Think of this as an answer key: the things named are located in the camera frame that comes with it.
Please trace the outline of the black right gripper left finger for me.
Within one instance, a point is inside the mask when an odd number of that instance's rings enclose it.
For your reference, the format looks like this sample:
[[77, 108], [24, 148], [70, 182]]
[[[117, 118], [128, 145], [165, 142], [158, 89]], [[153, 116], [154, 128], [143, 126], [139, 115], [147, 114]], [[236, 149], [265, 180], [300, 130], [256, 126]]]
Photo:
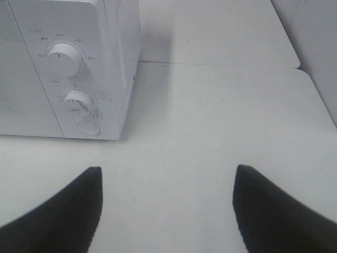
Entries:
[[44, 203], [1, 226], [1, 252], [88, 252], [102, 213], [102, 169], [90, 167]]

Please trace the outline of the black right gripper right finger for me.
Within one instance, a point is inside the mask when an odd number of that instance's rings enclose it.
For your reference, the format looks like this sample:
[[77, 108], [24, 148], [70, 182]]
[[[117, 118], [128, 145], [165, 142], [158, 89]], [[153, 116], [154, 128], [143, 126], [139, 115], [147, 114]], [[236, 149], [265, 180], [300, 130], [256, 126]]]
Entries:
[[248, 252], [336, 252], [336, 222], [251, 166], [237, 166], [232, 205]]

